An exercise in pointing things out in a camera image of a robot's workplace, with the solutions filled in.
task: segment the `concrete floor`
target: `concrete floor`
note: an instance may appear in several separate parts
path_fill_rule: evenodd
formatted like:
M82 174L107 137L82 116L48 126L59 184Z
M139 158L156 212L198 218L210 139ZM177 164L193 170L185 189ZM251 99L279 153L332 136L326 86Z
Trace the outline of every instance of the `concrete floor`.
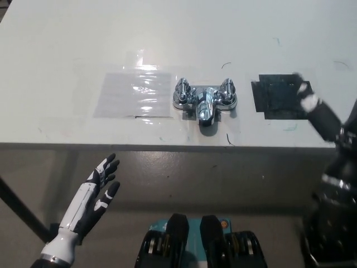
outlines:
M48 225L61 219L78 186L110 153L2 150L0 174ZM230 217L234 231L256 233L269 267L303 267L300 216L330 153L116 153L122 186L78 247L75 268L133 267L148 226L173 212ZM43 244L2 201L0 215L0 267L29 267Z

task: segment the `robotic hand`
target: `robotic hand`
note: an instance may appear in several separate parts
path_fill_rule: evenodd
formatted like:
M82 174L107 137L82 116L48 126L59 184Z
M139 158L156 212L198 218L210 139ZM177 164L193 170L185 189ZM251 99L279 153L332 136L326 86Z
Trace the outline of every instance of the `robotic hand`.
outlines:
M328 164L304 219L302 250L308 267L356 267L357 254L357 102L342 124L331 108L296 75L298 97L307 119L337 154Z
M114 180L119 165L115 154L104 159L87 180L81 184L69 205L58 230L58 235L41 252L31 268L70 268L74 262L75 246L96 225L117 193L120 183L115 181L95 202L100 190Z

